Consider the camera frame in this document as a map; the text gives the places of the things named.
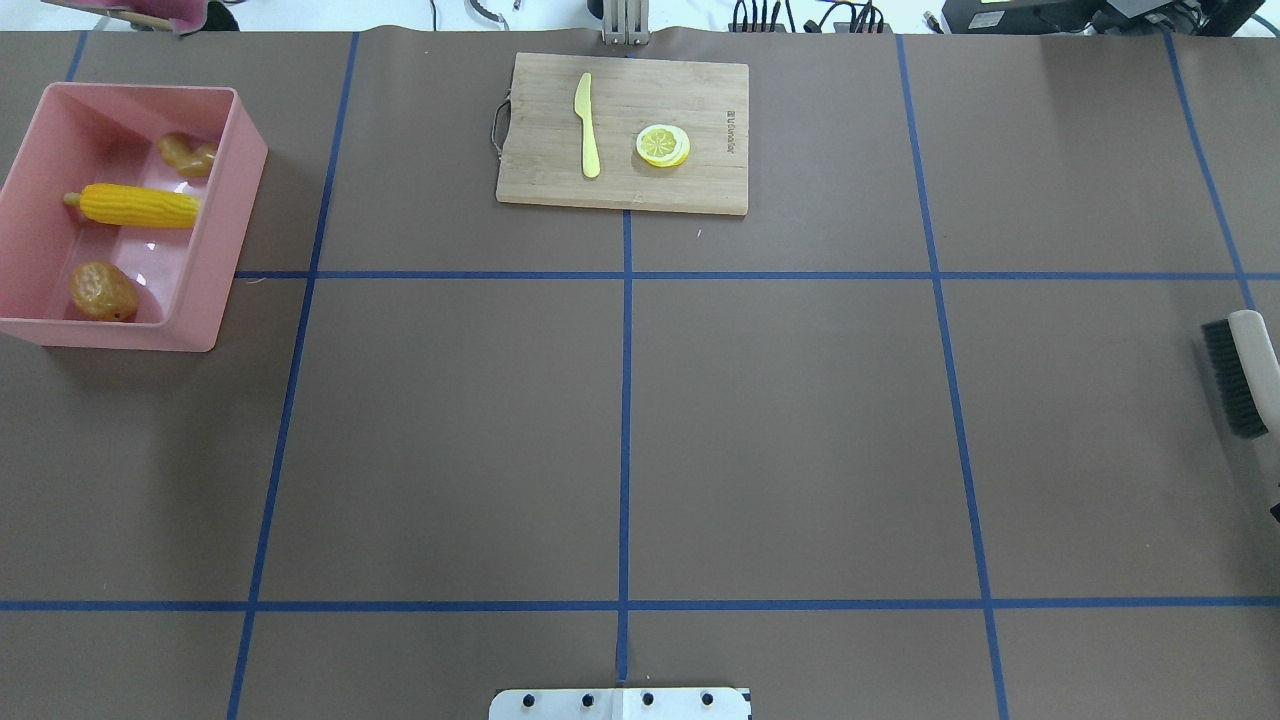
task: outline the black bristles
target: black bristles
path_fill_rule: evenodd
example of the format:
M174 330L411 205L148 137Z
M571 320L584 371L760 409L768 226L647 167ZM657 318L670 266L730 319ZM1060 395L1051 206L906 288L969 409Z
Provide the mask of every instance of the black bristles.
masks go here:
M1243 438L1266 434L1267 425L1258 415L1253 393L1249 392L1249 380L1244 377L1244 368L1240 366L1240 355L1235 350L1235 338L1231 337L1231 324L1228 320L1217 320L1202 325L1201 332L1208 348L1208 361L1213 365L1217 392L1222 397L1226 424L1233 433Z

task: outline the knife handle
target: knife handle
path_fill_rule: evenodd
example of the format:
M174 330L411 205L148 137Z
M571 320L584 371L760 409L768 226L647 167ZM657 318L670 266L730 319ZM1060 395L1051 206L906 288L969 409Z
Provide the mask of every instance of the knife handle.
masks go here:
M600 154L595 149L595 128L590 118L582 118L582 174L594 178L600 174Z

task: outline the pink cloth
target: pink cloth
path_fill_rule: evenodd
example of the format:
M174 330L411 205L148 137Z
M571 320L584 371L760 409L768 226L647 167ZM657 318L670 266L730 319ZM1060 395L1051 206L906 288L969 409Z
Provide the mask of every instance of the pink cloth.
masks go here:
M207 13L205 0L76 0L72 4L104 10L132 10L152 18L164 18L173 23L173 31L179 35L188 35L205 27Z

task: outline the yellow knife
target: yellow knife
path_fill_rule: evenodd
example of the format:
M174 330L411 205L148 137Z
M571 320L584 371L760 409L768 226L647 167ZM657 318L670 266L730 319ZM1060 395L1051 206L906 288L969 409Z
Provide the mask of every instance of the yellow knife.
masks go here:
M582 73L573 94L573 111L582 118L582 174L600 174L600 154L595 150L595 128L591 127L591 73Z

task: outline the wooden stick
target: wooden stick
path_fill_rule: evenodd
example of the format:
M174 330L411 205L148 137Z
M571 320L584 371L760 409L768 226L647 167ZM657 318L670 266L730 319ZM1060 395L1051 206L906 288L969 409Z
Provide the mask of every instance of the wooden stick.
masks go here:
M59 8L68 8L72 10L84 10L86 13L93 13L95 15L106 15L116 20L124 20L127 23L134 23L140 26L146 26L152 29L163 29L165 32L173 32L173 23L164 18L152 18L151 15L143 15L142 13L133 13L129 10L108 10L106 8L84 8L83 5L73 5L69 0L40 0L49 5L58 5Z

